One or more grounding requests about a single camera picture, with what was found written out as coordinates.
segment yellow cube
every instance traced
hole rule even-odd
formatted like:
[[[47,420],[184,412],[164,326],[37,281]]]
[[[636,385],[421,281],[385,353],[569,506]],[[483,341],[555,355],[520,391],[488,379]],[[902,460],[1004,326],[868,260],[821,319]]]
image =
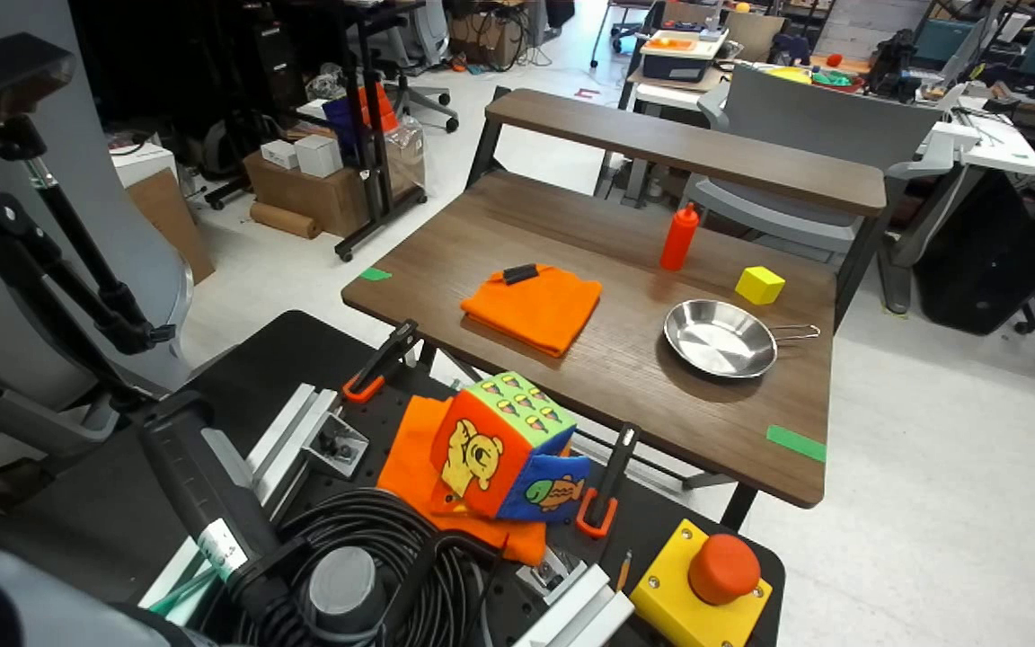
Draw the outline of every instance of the yellow cube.
[[[735,291],[751,304],[773,304],[785,291],[785,278],[771,265],[749,265]]]

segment workbench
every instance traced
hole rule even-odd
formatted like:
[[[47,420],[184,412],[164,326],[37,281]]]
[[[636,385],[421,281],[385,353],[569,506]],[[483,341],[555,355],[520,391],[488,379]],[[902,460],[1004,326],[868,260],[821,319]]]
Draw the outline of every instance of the workbench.
[[[214,405],[214,426],[224,426],[229,441],[247,454],[299,385],[342,389],[367,355],[372,349],[342,329],[307,314],[283,314],[209,364],[184,391],[202,396]],[[337,489],[372,484],[410,396],[450,396],[450,389],[418,370],[394,370],[387,389],[367,411],[347,411],[347,420],[372,435],[355,479],[347,483],[325,466],[309,470],[288,515],[307,509]],[[607,544],[595,546],[571,532],[571,525],[560,525],[549,532],[549,546],[597,559],[611,574],[627,550],[632,550],[636,559],[627,586],[632,591],[681,516],[695,516],[700,528],[717,532],[708,516],[627,483],[622,521]],[[11,550],[113,605],[137,605],[179,544],[184,525],[164,503],[141,441],[129,430],[120,430],[107,444],[61,470],[54,484],[0,521],[0,550]],[[773,550],[757,544],[751,546],[763,559],[763,580],[775,586],[751,643],[773,647],[787,586],[785,563]],[[515,580],[509,563],[502,563],[488,582],[492,639],[507,643],[520,636],[541,611],[541,597]],[[617,633],[617,643],[663,639],[632,617]]]

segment wooden table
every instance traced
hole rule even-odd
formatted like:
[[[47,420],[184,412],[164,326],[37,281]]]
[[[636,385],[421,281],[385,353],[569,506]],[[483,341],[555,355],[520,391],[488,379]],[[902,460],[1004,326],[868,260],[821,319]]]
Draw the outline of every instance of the wooden table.
[[[379,319],[418,319],[421,335],[452,355],[517,370],[595,420],[611,426],[636,424],[642,441],[704,470],[735,473],[738,494],[724,516],[731,528],[744,521],[757,489],[797,506],[821,503],[822,462],[771,444],[767,426],[780,424],[826,441],[833,278],[822,265],[711,229],[696,232],[681,274],[663,274],[666,224],[560,186],[488,172],[502,121],[615,152],[632,147],[656,162],[749,177],[796,195],[839,195],[832,201],[864,210],[883,206],[880,172],[517,90],[488,109],[466,195],[379,261],[379,271],[391,274],[387,281],[355,281],[342,291],[350,304]],[[868,177],[868,182],[839,182],[832,172]],[[488,274],[520,261],[565,265],[605,285],[595,319],[565,359],[541,355],[459,314],[459,303]],[[780,271],[791,285],[757,315],[771,322],[815,322],[822,338],[785,349],[767,380],[708,380],[663,341],[663,315],[684,297],[735,303],[735,281],[751,261]]]

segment orange handle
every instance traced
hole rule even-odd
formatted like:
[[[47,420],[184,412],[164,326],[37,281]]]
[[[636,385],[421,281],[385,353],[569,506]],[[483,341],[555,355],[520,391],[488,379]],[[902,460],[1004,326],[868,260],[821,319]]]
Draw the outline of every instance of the orange handle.
[[[607,503],[605,503],[605,516],[597,521],[597,525],[591,525],[587,516],[591,516],[591,506],[595,506],[595,497],[597,497],[597,489],[587,489],[583,494],[583,503],[578,503],[578,515],[574,515],[574,528],[583,532],[583,534],[591,534],[591,539],[607,539],[611,534],[611,528],[615,528],[615,516],[617,516],[617,497],[611,497]]]
[[[354,405],[372,404],[379,391],[385,389],[385,373],[379,373],[375,380],[367,380],[367,389],[354,389],[354,380],[347,380],[342,400]]]

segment orange cloth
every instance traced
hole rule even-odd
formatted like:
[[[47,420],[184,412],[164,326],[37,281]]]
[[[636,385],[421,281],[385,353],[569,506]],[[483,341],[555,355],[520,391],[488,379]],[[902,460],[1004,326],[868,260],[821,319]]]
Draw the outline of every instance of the orange cloth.
[[[492,274],[459,308],[515,338],[541,346],[549,355],[565,355],[597,308],[601,285],[583,281],[560,265],[541,265],[541,278],[507,285]]]
[[[402,497],[418,515],[426,515],[444,532],[466,532],[487,546],[502,550],[507,559],[544,563],[548,559],[548,525],[544,521],[488,521],[474,516],[465,503],[450,503],[450,489],[433,462],[434,435],[447,420],[450,404],[415,396],[394,444],[385,456],[379,489]]]

